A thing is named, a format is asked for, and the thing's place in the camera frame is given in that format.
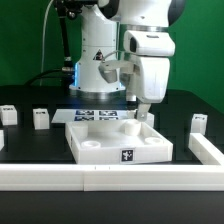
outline white border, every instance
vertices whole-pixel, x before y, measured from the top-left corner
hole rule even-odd
[[[210,165],[0,165],[2,191],[224,191],[224,155],[203,135],[189,148]]]

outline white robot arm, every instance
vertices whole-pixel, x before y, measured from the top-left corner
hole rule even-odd
[[[109,0],[99,0],[99,7],[106,7]],[[126,25],[119,61],[103,60],[99,70],[110,82],[110,76],[120,69],[120,80],[128,96],[139,101],[138,120],[145,120],[151,103],[160,103],[166,92],[170,62],[175,44],[167,33],[168,13],[172,0],[120,0],[111,20]]]

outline black tabletop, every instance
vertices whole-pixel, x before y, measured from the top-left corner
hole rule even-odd
[[[34,130],[33,109],[125,110],[123,98],[77,99],[60,87],[0,87],[0,105],[14,105],[18,125],[4,126],[0,163],[74,164],[64,125]],[[186,91],[169,90],[153,104],[155,129],[174,144],[172,164],[200,164],[188,149],[194,113],[208,115],[206,137],[224,150],[224,116]],[[224,192],[0,192],[0,223],[223,223]]]

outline green wall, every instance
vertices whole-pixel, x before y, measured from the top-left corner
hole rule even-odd
[[[169,89],[189,90],[224,112],[224,1],[186,0],[182,17],[170,27],[176,43]],[[41,39],[49,0],[0,0],[0,85],[23,84],[40,72]],[[80,57],[80,19],[68,21],[74,61]],[[45,69],[63,65],[60,27],[51,8]]]

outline blue light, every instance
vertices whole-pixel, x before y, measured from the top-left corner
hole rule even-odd
[[[78,63],[74,64],[74,86],[77,86],[77,79],[78,79]]]

